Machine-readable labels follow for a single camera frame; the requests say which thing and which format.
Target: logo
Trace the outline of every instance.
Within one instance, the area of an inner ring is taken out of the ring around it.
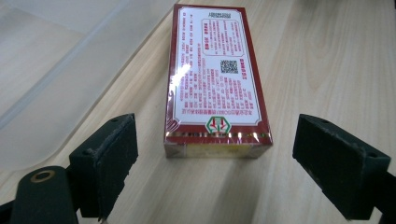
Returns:
[[[228,133],[231,129],[231,124],[224,117],[212,117],[206,124],[209,133]]]

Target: red and white box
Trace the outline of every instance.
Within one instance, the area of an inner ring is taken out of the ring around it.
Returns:
[[[258,158],[273,144],[242,7],[174,7],[167,157]]]

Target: barcode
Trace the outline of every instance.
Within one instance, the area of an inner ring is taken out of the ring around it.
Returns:
[[[231,13],[224,13],[224,12],[209,12],[209,17],[211,18],[231,18]]]
[[[238,73],[237,61],[221,60],[221,73]]]

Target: screw hole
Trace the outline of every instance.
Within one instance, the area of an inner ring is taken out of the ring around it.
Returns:
[[[84,151],[82,151],[82,154],[85,156],[89,156],[89,155],[93,154],[93,150],[92,150],[92,148],[87,148]]]
[[[377,155],[374,152],[369,152],[369,154],[367,154],[369,157],[371,158],[376,158]]]
[[[46,170],[33,175],[32,178],[30,178],[30,181],[37,184],[49,180],[53,176],[55,176],[55,171]]]

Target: wooden table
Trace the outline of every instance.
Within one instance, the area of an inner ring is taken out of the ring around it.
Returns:
[[[245,7],[274,137],[257,160],[166,159],[163,124],[171,13],[64,147],[0,172],[0,204],[18,181],[68,155],[108,119],[135,113],[139,157],[108,223],[348,223],[292,158],[299,114],[327,119],[396,158],[396,19],[391,0],[205,1]],[[389,172],[396,174],[392,163]],[[370,221],[377,223],[374,210]],[[80,223],[96,223],[81,218]]]

